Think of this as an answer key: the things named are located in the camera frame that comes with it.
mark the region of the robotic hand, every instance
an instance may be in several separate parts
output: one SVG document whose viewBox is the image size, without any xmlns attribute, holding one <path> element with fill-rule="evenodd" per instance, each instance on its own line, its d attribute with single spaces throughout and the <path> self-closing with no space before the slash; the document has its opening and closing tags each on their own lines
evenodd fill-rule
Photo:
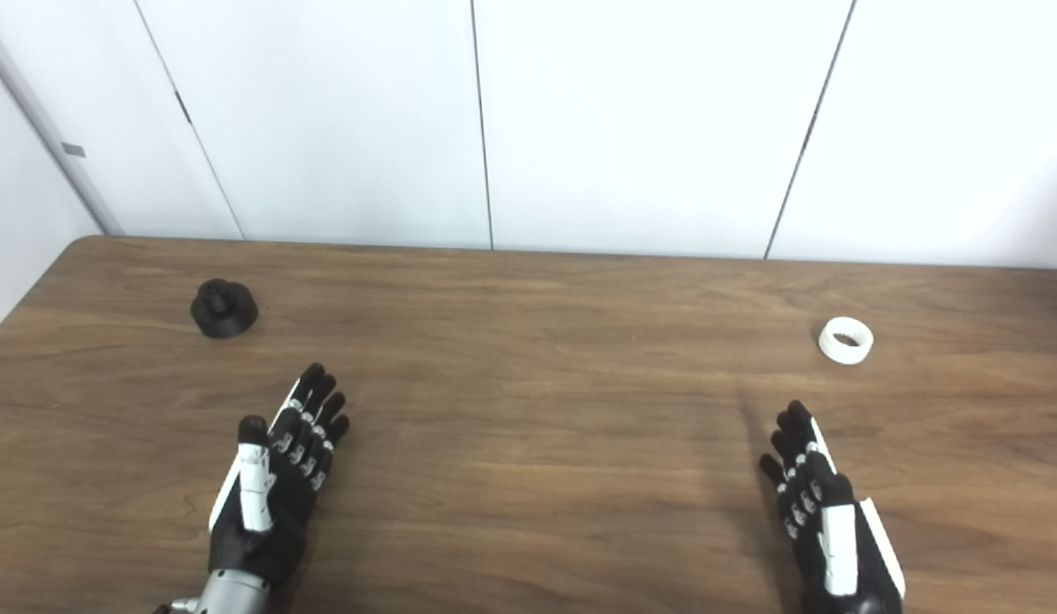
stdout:
<svg viewBox="0 0 1057 614">
<path fill-rule="evenodd" d="M 804 614 L 902 614 L 904 574 L 871 499 L 857 501 L 836 473 L 816 418 L 800 401 L 778 414 L 760 467 L 801 571 Z"/>
<path fill-rule="evenodd" d="M 209 579 L 198 598 L 181 598 L 154 614 L 260 614 L 268 595 L 296 571 L 305 527 L 348 431 L 335 377 L 312 365 L 267 431 L 260 416 L 237 428 L 237 455 L 209 513 Z"/>
</svg>

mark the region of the white ring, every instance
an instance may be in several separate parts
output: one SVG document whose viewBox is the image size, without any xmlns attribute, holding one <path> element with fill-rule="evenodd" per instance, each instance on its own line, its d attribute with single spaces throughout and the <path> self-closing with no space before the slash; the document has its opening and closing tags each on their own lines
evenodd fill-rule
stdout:
<svg viewBox="0 0 1057 614">
<path fill-rule="evenodd" d="M 835 335 L 851 338 L 858 346 L 848 346 Z M 840 365 L 858 365 L 866 359 L 873 347 L 873 332 L 869 327 L 853 318 L 832 318 L 820 331 L 820 350 L 826 356 Z"/>
</svg>

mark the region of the white side panel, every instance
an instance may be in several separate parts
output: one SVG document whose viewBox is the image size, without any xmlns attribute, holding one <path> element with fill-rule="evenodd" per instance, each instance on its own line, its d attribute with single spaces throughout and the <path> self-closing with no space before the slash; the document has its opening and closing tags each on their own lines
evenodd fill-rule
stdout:
<svg viewBox="0 0 1057 614">
<path fill-rule="evenodd" d="M 248 238 L 489 247 L 469 0 L 140 0 Z"/>
<path fill-rule="evenodd" d="M 0 321 L 70 241 L 97 234 L 0 82 Z"/>
<path fill-rule="evenodd" d="M 495 245 L 763 256 L 849 0 L 477 0 Z"/>
<path fill-rule="evenodd" d="M 131 0 L 0 0 L 0 73 L 109 231 L 240 238 Z"/>
<path fill-rule="evenodd" d="M 1057 267 L 1057 0 L 859 0 L 771 257 Z"/>
</svg>

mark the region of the wood grain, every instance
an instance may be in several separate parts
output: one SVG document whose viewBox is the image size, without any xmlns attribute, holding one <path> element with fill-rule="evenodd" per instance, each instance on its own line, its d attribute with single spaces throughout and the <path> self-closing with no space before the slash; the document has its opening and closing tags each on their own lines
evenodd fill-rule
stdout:
<svg viewBox="0 0 1057 614">
<path fill-rule="evenodd" d="M 212 276 L 243 337 L 190 321 Z M 354 426 L 280 612 L 793 612 L 755 461 L 799 397 L 908 611 L 1057 613 L 1057 272 L 116 238 L 0 327 L 0 612 L 200 590 L 237 420 L 314 359 Z"/>
</svg>

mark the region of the black knob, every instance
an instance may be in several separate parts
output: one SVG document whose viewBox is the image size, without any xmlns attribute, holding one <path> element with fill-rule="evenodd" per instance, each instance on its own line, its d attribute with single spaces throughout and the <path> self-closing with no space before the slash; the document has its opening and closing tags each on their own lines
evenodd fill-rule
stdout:
<svg viewBox="0 0 1057 614">
<path fill-rule="evenodd" d="M 244 284 L 206 280 L 191 302 L 191 317 L 206 337 L 230 338 L 248 330 L 259 316 L 253 295 Z"/>
</svg>

